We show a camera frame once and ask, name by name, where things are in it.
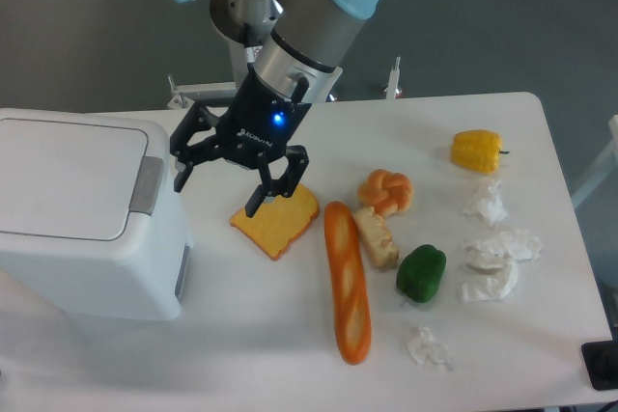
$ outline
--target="crumpled tissue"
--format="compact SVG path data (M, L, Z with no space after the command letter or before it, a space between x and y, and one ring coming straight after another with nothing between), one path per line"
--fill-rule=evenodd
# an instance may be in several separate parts
M444 365L449 370L453 369L453 360L448 349L434 338L427 327L412 327L406 338L406 348L419 366L424 366L429 360L436 365Z
M464 303L502 299L518 282L518 265L506 261L506 265L491 275L473 276L459 288L459 297Z
M499 187L500 179L481 179L463 207L462 213L468 216L481 216L485 225L491 228L502 221L507 212L502 204Z
M543 242L528 229L507 229L489 238L463 244L465 263L485 271L501 269L509 261L532 261L541 256Z

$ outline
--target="braided bread roll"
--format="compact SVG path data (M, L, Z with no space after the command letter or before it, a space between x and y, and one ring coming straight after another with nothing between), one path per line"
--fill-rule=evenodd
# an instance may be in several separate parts
M414 187L407 176L376 169L359 187L358 199L382 217L404 212L412 204Z

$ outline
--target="green bell pepper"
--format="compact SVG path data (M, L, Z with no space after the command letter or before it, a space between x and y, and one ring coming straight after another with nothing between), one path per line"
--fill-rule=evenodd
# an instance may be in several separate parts
M397 270L397 289L417 303L430 301L440 285L446 255L433 245L421 245L402 261Z

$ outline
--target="gray floor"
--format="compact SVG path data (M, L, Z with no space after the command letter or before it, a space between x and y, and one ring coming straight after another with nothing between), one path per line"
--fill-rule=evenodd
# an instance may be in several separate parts
M617 29L618 0L382 0L337 93L380 97L397 55L406 96L531 92L573 185L618 114ZM0 0L2 106L160 109L168 72L178 84L232 79L208 0ZM617 180L577 211L602 287L618 288Z

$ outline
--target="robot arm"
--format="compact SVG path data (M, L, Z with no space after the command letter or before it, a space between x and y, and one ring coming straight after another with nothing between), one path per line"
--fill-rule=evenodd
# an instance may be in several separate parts
M231 28L235 40L244 46L251 41L263 45L247 67L229 109L217 118L207 102L197 101L172 134L170 145L180 166L177 191L183 189L194 166L221 157L258 170L262 183L246 204L249 217L267 198L294 193L309 158L304 147L288 147L288 141L379 0L276 0L272 5L283 9L274 12L267 7L267 17L264 5L274 1L254 1L263 5L262 16L246 8L239 14L242 5L226 2L238 20L238 30ZM243 15L252 14L257 21L242 21ZM218 27L214 14L213 22ZM196 132L212 128L213 135L188 145ZM283 156L288 167L281 178L273 179L268 164Z

